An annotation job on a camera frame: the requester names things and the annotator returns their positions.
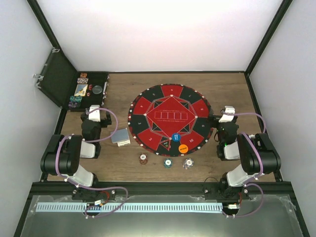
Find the blue small blind button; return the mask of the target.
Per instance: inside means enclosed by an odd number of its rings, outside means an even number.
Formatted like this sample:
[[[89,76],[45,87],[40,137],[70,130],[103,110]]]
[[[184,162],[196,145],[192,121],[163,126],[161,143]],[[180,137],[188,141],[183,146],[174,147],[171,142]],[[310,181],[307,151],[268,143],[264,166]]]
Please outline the blue small blind button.
[[[179,142],[181,140],[181,135],[179,133],[174,133],[174,134],[172,134],[171,139],[174,142]]]

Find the brown 100 chip stack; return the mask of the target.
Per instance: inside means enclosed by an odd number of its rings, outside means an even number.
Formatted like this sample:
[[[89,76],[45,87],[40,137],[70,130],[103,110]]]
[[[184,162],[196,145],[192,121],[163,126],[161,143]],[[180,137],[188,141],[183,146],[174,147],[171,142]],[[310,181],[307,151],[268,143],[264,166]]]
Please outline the brown 100 chip stack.
[[[147,164],[147,162],[148,162],[148,157],[147,157],[147,155],[146,155],[146,154],[141,154],[141,155],[139,156],[139,162],[140,162],[141,165]]]

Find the triangular all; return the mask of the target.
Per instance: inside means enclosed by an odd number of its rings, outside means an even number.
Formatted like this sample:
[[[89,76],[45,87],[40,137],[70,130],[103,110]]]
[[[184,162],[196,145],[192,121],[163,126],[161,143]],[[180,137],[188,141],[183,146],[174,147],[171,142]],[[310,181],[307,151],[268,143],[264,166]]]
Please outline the triangular all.
[[[165,140],[161,140],[159,145],[169,151],[170,148],[171,148],[171,139],[168,138],[168,139],[165,139]]]

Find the teal chip stack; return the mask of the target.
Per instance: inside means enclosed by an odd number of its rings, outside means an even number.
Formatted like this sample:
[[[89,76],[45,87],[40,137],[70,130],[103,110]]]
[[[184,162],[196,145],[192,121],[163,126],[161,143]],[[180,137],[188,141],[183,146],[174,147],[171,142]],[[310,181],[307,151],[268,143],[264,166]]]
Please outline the teal chip stack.
[[[170,168],[170,167],[172,166],[172,159],[166,158],[166,159],[164,160],[164,162],[163,162],[163,166],[164,166],[165,168]]]

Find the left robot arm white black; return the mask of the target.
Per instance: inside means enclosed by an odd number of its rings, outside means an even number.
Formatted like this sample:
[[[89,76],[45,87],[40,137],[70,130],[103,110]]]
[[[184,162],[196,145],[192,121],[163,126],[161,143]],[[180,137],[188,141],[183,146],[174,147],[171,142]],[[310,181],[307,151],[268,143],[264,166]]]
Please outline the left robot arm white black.
[[[81,135],[54,134],[40,161],[43,173],[59,176],[65,182],[76,187],[84,187],[83,193],[89,199],[100,196],[101,187],[97,176],[80,165],[81,158],[98,158],[101,152],[100,142],[114,135],[101,138],[102,128],[112,124],[111,117],[118,123],[117,116],[110,110],[92,105],[80,116]]]

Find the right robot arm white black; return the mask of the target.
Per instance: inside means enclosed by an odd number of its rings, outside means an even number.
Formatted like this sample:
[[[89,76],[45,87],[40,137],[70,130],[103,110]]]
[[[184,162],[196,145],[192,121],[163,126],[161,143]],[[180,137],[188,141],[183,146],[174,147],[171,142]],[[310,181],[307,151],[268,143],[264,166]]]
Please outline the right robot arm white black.
[[[248,135],[238,132],[237,117],[255,115],[263,123],[263,132]],[[221,160],[239,160],[240,164],[225,173],[218,182],[219,193],[230,199],[241,191],[250,181],[278,172],[281,168],[280,156],[266,133],[266,123],[257,113],[236,113],[232,106],[225,106],[221,115],[210,109],[208,120],[218,136],[217,156]]]

